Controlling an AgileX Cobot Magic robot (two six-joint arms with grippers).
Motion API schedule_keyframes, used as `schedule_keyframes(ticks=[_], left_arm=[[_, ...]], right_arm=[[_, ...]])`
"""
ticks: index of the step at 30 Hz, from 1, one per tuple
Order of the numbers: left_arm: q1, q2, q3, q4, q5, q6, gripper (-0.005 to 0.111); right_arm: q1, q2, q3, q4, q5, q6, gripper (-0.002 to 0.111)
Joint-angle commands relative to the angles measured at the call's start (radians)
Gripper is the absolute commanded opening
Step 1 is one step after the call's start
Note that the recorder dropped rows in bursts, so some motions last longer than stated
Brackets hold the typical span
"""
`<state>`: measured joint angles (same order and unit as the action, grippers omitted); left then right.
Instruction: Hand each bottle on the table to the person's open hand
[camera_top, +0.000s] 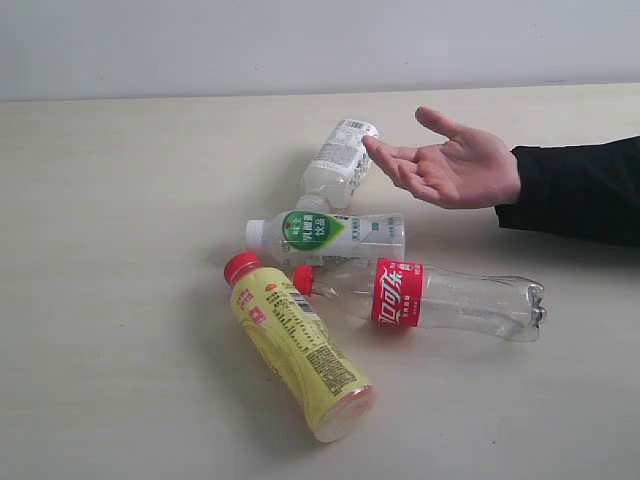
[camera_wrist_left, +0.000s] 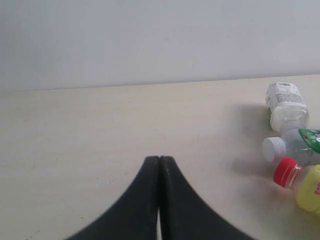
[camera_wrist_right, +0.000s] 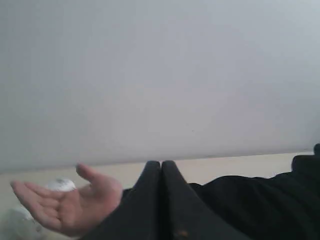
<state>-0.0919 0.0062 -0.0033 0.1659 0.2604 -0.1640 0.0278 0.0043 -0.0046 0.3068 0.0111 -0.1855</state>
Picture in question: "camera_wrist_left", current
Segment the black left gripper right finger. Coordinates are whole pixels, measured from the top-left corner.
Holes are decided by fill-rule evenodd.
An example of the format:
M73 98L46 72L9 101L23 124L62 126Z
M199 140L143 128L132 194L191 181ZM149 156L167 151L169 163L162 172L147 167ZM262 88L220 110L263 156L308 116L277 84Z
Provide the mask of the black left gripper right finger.
M250 240L195 192L171 156L160 157L159 215L163 240Z

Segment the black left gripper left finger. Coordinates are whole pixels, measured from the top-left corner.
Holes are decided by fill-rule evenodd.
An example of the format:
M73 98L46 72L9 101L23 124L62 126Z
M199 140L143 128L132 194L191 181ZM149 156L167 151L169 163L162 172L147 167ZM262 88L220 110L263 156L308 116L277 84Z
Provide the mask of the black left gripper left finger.
M156 240L160 158L148 156L119 199L69 240Z

